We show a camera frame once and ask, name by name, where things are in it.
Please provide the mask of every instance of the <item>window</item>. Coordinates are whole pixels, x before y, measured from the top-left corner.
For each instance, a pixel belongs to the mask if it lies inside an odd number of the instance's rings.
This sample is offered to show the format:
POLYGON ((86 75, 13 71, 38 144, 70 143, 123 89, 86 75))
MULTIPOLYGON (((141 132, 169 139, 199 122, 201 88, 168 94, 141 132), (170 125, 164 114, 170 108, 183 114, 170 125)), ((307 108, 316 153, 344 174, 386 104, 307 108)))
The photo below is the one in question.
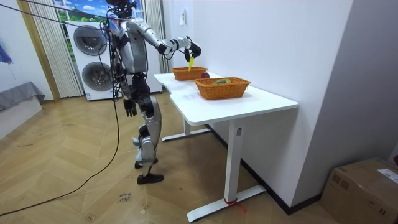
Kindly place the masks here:
MULTIPOLYGON (((142 18, 144 11, 142 10, 141 0, 136 0, 137 8, 132 13, 133 18, 142 18)), ((56 6, 65 7, 71 11, 64 11, 62 9, 57 9, 59 19, 62 22, 65 21, 77 21, 77 22, 101 22, 104 18, 98 16, 106 16, 106 11, 108 7, 111 6, 106 3, 106 0, 64 0, 65 5, 62 0, 54 1, 56 6)), ((70 44, 69 35, 65 25, 63 25, 63 33, 65 35, 65 43, 68 45, 70 55, 73 61, 75 61, 75 56, 70 44)))

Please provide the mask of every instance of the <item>table leg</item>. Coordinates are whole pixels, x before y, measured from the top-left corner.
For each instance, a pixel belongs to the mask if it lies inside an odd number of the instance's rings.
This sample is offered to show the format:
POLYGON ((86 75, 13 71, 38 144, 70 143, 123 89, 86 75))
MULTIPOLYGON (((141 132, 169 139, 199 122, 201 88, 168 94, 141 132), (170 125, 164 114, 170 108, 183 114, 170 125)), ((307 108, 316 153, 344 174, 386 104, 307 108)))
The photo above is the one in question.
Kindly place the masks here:
POLYGON ((207 133, 210 130, 208 128, 201 129, 201 130, 196 130, 196 131, 191 131, 191 126, 187 123, 187 121, 183 118, 183 127, 184 127, 184 133, 181 134, 174 134, 172 136, 166 136, 162 138, 162 141, 169 141, 169 140, 175 140, 175 139, 180 139, 180 138, 185 138, 188 136, 193 136, 196 134, 201 134, 201 133, 207 133))
MULTIPOLYGON (((229 139, 228 139, 228 155, 226 163, 226 180, 224 198, 227 202, 237 200, 240 202, 257 194, 265 192, 265 188, 257 185, 250 189, 236 193, 238 190, 239 166, 241 161, 242 140, 243 140, 243 124, 241 120, 235 119, 229 122, 229 139)), ((191 212, 187 217, 189 222, 193 222, 201 217, 217 212, 228 206, 224 199, 202 206, 191 212)))

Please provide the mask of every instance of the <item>wicker basket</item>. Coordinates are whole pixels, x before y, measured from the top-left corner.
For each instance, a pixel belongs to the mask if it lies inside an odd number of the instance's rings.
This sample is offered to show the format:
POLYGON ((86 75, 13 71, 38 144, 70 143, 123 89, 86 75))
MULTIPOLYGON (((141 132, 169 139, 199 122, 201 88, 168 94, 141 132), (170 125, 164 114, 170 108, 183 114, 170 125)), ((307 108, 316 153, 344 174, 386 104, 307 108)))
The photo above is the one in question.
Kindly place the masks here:
POLYGON ((195 83, 201 96, 206 100, 242 97, 250 82, 241 78, 228 78, 231 80, 231 83, 213 84, 222 78, 199 78, 195 80, 195 83))
POLYGON ((175 79, 180 81, 201 78, 201 74, 205 71, 207 68, 203 67, 191 67, 190 71, 188 71, 188 67, 172 68, 175 79))

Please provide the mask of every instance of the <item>standing desk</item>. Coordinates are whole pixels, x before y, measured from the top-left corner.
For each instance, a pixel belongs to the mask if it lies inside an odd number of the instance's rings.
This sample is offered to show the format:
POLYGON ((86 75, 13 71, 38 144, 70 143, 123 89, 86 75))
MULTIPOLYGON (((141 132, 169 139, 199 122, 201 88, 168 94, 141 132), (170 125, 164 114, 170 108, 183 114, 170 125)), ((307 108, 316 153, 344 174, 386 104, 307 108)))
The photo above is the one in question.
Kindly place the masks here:
MULTIPOLYGON (((210 78, 222 78, 217 74, 208 73, 210 78)), ((296 108, 298 107, 297 102, 253 86, 248 86, 241 98, 206 100, 200 95, 193 80, 178 81, 175 79, 173 73, 156 74, 155 78, 170 92, 171 101, 184 119, 184 133, 164 137, 162 141, 184 138, 210 131, 209 129, 201 129, 191 132, 190 126, 229 121, 224 199, 188 212, 188 221, 193 222, 201 217, 231 206, 235 200, 240 202, 265 192, 266 190, 263 186, 257 185, 237 193, 242 139, 245 129, 243 118, 296 108)))

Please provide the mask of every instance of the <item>herringbone parquet floor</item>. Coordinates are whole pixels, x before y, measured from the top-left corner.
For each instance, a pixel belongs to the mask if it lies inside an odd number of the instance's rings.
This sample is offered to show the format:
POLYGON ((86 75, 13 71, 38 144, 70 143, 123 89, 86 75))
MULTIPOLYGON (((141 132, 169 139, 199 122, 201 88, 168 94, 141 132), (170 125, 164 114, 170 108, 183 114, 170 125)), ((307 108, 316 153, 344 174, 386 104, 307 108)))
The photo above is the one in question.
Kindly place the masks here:
MULTIPOLYGON (((156 95, 163 114, 162 136, 182 132, 182 117, 169 94, 156 95)), ((73 195, 0 217, 0 223, 188 223, 188 211, 223 198, 226 150, 212 134, 160 143, 152 171, 158 184, 137 185, 131 137, 142 124, 117 102, 121 140, 113 163, 73 195)), ((0 213, 38 203, 77 188, 103 168, 117 140, 113 104, 84 97, 47 103, 43 110, 0 140, 0 213)), ((241 168, 239 190, 256 185, 241 168)), ((335 223, 314 204, 291 216, 262 194, 239 207, 197 223, 335 223)))

